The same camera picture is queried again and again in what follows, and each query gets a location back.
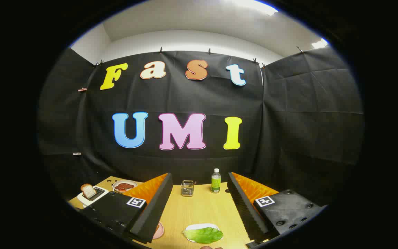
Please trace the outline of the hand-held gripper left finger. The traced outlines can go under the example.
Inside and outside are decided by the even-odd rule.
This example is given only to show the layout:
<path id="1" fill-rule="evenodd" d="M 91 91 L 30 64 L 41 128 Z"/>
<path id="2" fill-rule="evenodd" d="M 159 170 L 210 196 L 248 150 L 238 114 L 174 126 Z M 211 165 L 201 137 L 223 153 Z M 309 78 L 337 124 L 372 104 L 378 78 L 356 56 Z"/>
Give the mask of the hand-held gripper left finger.
<path id="1" fill-rule="evenodd" d="M 123 194 L 110 191 L 82 215 L 120 238 L 151 243 L 172 188 L 172 174 L 166 173 Z"/>

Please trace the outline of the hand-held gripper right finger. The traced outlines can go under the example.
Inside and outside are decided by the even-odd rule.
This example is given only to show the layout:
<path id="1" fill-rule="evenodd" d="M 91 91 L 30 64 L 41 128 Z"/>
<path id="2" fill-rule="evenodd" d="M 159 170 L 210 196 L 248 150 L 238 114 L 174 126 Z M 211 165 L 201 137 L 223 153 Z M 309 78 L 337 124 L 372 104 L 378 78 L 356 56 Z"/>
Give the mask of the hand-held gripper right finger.
<path id="1" fill-rule="evenodd" d="M 325 210 L 297 191 L 277 191 L 235 172 L 228 174 L 228 190 L 250 239 L 249 248 L 294 228 L 299 228 Z"/>

